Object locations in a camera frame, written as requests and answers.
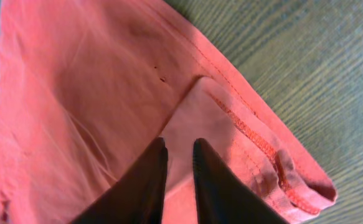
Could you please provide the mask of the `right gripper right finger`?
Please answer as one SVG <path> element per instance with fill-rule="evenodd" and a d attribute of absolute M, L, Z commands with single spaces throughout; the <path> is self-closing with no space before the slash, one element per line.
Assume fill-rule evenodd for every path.
<path fill-rule="evenodd" d="M 199 223 L 286 223 L 239 181 L 203 138 L 194 142 L 193 173 Z"/>

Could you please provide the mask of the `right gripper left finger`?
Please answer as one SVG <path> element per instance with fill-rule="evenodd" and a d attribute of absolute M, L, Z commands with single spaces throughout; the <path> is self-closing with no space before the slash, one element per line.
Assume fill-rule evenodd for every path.
<path fill-rule="evenodd" d="M 161 223 L 168 151 L 154 139 L 123 177 L 71 222 Z"/>

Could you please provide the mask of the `orange FRAM t-shirt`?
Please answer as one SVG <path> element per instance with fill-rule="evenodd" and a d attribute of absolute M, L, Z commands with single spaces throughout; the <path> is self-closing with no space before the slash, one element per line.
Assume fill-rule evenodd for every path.
<path fill-rule="evenodd" d="M 162 136 L 164 223 L 196 223 L 204 138 L 290 223 L 336 188 L 242 74 L 164 1 L 3 1 L 0 223 L 68 223 Z"/>

